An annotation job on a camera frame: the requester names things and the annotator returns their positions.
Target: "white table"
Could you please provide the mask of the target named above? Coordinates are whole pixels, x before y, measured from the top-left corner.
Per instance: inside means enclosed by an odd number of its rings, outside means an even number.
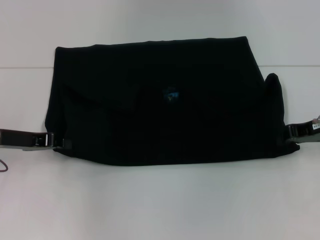
[[[320,144],[275,159],[118,167],[0,149],[3,240],[318,240]]]

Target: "white background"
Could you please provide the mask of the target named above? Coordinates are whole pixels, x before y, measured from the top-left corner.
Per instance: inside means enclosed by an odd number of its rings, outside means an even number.
[[[45,131],[61,47],[247,36],[282,83],[285,122],[320,114],[316,0],[0,0],[0,128]],[[277,159],[111,167],[1,149],[6,240],[320,238],[317,144]]]

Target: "white wall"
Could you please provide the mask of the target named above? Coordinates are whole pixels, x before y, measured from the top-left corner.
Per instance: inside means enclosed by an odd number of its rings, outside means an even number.
[[[44,130],[54,50],[247,36],[264,76],[279,75],[286,121],[318,114],[316,0],[1,0],[0,126]]]

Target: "black fabric cushion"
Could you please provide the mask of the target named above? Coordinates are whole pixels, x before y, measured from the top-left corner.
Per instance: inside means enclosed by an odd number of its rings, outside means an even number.
[[[62,154],[121,166],[274,158],[285,143],[275,74],[263,80],[246,37],[55,51],[45,126]]]

